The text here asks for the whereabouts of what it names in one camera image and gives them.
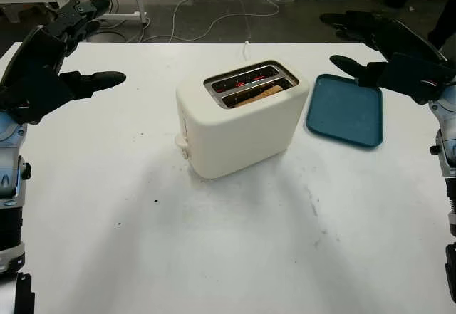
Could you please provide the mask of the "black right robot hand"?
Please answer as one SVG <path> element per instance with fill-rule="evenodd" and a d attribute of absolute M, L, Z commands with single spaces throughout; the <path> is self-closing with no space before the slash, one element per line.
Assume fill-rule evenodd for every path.
<path fill-rule="evenodd" d="M 361 87 L 387 88 L 406 95 L 435 97 L 455 77 L 455 67 L 427 40 L 397 19 L 366 11 L 325 13 L 320 21 L 347 42 L 363 43 L 383 62 L 361 65 L 333 55 L 330 61 Z"/>

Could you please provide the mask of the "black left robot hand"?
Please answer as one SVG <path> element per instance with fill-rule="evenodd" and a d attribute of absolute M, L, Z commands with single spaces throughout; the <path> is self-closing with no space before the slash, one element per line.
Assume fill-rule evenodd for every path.
<path fill-rule="evenodd" d="M 23 97 L 27 87 L 54 84 L 72 98 L 81 99 L 123 83 L 126 76 L 117 71 L 60 73 L 63 60 L 96 33 L 100 27 L 97 18 L 109 7 L 110 0 L 72 0 L 57 9 L 52 22 L 32 30 L 15 52 L 1 79 L 1 94 Z"/>

